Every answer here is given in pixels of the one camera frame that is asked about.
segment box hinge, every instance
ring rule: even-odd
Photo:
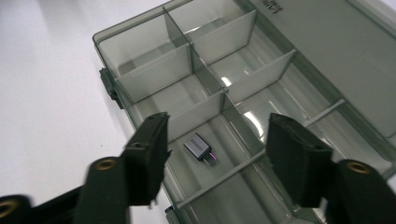
[[[117,102],[117,105],[119,105],[120,109],[123,109],[120,98],[116,93],[115,83],[112,79],[110,72],[106,68],[102,68],[99,72],[103,85],[105,85],[107,94],[111,97],[112,100]]]

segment small electronic component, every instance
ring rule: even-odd
[[[195,133],[189,141],[184,144],[184,147],[198,160],[206,161],[207,164],[212,165],[217,159],[212,153],[212,147],[198,134]]]

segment white table surface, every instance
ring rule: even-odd
[[[0,1],[0,197],[38,205],[120,155],[134,130],[106,93],[92,36],[164,2]],[[163,191],[158,200],[134,207],[133,223],[167,223]]]

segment plastic divider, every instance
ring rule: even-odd
[[[206,66],[194,48],[191,48],[192,72],[210,94],[221,90],[221,84]]]
[[[117,81],[129,98],[138,102],[191,73],[190,46],[174,49],[150,63],[119,77]]]
[[[245,16],[192,40],[194,48],[207,64],[241,49],[249,42],[256,14],[256,11],[251,11]]]
[[[278,81],[288,68],[296,52],[296,50],[293,50],[285,54],[272,63],[265,65],[262,69],[229,86],[228,94],[230,98],[233,102],[239,103],[255,92]]]
[[[178,28],[175,21],[169,15],[169,12],[163,7],[164,17],[165,17],[165,24],[166,29],[168,31],[169,38],[171,39],[172,43],[175,45],[176,48],[185,45],[189,42],[186,36],[183,35],[181,30]]]
[[[218,115],[222,94],[223,92],[220,91],[190,110],[171,118],[168,126],[168,142],[172,142],[183,133]]]

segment black mechanical part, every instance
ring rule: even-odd
[[[95,161],[78,198],[74,224],[129,223],[128,190],[123,158]]]
[[[170,156],[168,119],[166,113],[145,119],[121,154],[128,170],[129,205],[149,205],[160,190],[163,168]]]
[[[266,149],[293,202],[318,207],[332,170],[332,149],[296,120],[278,114],[270,116]]]
[[[68,224],[73,222],[81,187],[72,189],[33,208],[35,223]]]
[[[266,148],[295,203],[318,207],[327,200],[327,223],[396,223],[396,196],[381,175],[360,161],[332,162],[332,149],[294,119],[271,114]]]
[[[0,198],[0,224],[130,223],[130,205],[149,205],[163,181],[169,116],[148,117],[119,157],[102,158],[85,185],[32,208],[21,195]]]
[[[327,214],[329,224],[396,223],[396,197],[371,166],[354,160],[338,162]]]

